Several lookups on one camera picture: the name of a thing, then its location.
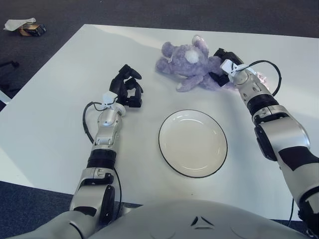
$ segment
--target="floor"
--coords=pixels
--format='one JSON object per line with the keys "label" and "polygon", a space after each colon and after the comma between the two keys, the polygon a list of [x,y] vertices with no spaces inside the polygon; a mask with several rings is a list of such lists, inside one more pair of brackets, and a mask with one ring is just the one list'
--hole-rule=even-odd
{"label": "floor", "polygon": [[[0,0],[0,23],[35,17],[47,28],[41,37],[0,31],[0,62],[20,63],[0,69],[0,87],[13,97],[85,23],[318,38],[318,13],[318,0]],[[0,182],[0,238],[39,227],[67,210],[71,198]],[[302,223],[291,227],[305,232]]]}

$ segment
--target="purple stuffed animal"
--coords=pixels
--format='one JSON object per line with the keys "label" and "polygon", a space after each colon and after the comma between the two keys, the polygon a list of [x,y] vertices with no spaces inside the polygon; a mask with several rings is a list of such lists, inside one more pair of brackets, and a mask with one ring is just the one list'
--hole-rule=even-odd
{"label": "purple stuffed animal", "polygon": [[156,70],[167,74],[184,77],[176,90],[186,92],[197,85],[208,90],[217,90],[220,86],[208,74],[213,72],[222,75],[221,59],[218,56],[208,57],[208,47],[204,39],[194,36],[192,45],[173,46],[164,43],[161,49],[164,57],[156,62]]}

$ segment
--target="black cable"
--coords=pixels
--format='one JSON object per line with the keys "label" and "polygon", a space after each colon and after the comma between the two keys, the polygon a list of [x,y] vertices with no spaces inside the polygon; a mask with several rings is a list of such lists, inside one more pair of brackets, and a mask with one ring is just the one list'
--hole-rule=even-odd
{"label": "black cable", "polygon": [[[94,108],[95,108],[97,111],[103,111],[103,110],[105,110],[105,109],[103,109],[103,110],[98,110],[98,109],[95,107],[95,104],[101,105],[100,102],[90,102],[90,103],[88,103],[88,104],[86,105],[86,107],[84,108],[83,115],[82,115],[82,123],[83,123],[84,132],[85,132],[86,135],[89,137],[89,140],[91,141],[91,143],[94,142],[94,139],[93,139],[93,137],[91,136],[91,134],[90,134],[90,132],[89,132],[89,129],[88,129],[87,125],[86,125],[86,121],[85,121],[86,111],[87,111],[87,109],[88,109],[91,105],[94,105]],[[121,187],[121,181],[120,181],[119,175],[118,175],[118,173],[117,173],[117,171],[116,171],[115,168],[114,168],[114,172],[115,172],[116,177],[117,177],[117,179],[118,179],[119,188],[120,188],[120,201],[119,201],[119,208],[118,208],[118,211],[117,211],[116,217],[115,217],[115,220],[116,220],[116,219],[119,217],[120,209],[121,209],[121,204],[122,204],[122,187]]]}
{"label": "black cable", "polygon": [[94,105],[94,104],[99,104],[101,105],[101,103],[99,102],[90,102],[86,105],[86,107],[84,108],[84,111],[83,111],[83,115],[82,115],[82,124],[83,124],[83,128],[84,128],[84,132],[86,133],[86,135],[89,137],[89,140],[91,141],[91,143],[93,143],[94,139],[92,138],[90,132],[89,132],[89,129],[88,129],[88,126],[86,125],[86,121],[85,121],[85,115],[86,115],[86,111],[87,109],[91,106],[91,105]]}
{"label": "black cable", "polygon": [[291,219],[293,218],[294,205],[295,205],[295,201],[294,201],[294,199],[293,199],[293,202],[291,203],[291,212],[290,212],[290,217],[289,217],[289,221],[288,221],[288,224],[287,224],[287,226],[288,226],[288,227],[290,226]]}
{"label": "black cable", "polygon": [[118,182],[119,182],[119,187],[120,187],[120,201],[119,201],[119,207],[118,207],[118,212],[116,213],[116,217],[115,220],[119,217],[120,214],[120,210],[121,210],[121,203],[122,203],[122,187],[121,187],[121,182],[120,182],[120,177],[116,171],[116,169],[114,168],[116,177],[118,178]]}
{"label": "black cable", "polygon": [[276,88],[275,91],[273,92],[273,96],[275,96],[275,95],[278,93],[279,89],[280,89],[282,77],[281,77],[281,73],[280,73],[279,68],[278,68],[274,63],[272,63],[271,61],[267,61],[267,60],[255,61],[255,62],[251,63],[249,66],[247,66],[247,67],[245,67],[245,68],[243,68],[243,69],[237,70],[237,71],[243,71],[243,70],[247,69],[248,67],[257,65],[257,64],[262,63],[262,62],[266,62],[266,63],[272,65],[272,66],[276,69],[276,71],[277,71],[277,73],[278,73],[279,79],[278,79],[277,88]]}

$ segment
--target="black joint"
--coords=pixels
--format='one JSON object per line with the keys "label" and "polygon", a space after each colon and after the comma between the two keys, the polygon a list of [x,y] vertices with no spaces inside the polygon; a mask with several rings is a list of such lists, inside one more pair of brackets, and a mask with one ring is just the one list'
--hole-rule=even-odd
{"label": "black joint", "polygon": [[82,212],[85,215],[93,216],[96,214],[96,209],[92,207],[76,207],[74,211]]}
{"label": "black joint", "polygon": [[319,213],[314,213],[309,201],[305,201],[305,199],[300,200],[299,209],[299,218],[307,224],[313,234],[319,236]]}
{"label": "black joint", "polygon": [[95,149],[91,152],[87,168],[109,168],[114,169],[116,152],[109,149]]}
{"label": "black joint", "polygon": [[257,95],[249,100],[247,108],[250,114],[253,116],[258,110],[268,106],[279,105],[272,95],[262,94]]}
{"label": "black joint", "polygon": [[104,192],[101,213],[100,213],[100,222],[108,224],[113,218],[114,211],[114,199],[115,199],[115,189],[111,185],[106,187]]}
{"label": "black joint", "polygon": [[264,132],[264,129],[260,125],[255,127],[255,134],[257,137],[258,145],[264,157],[271,161],[277,161],[275,152],[270,144],[270,141],[266,133]]}

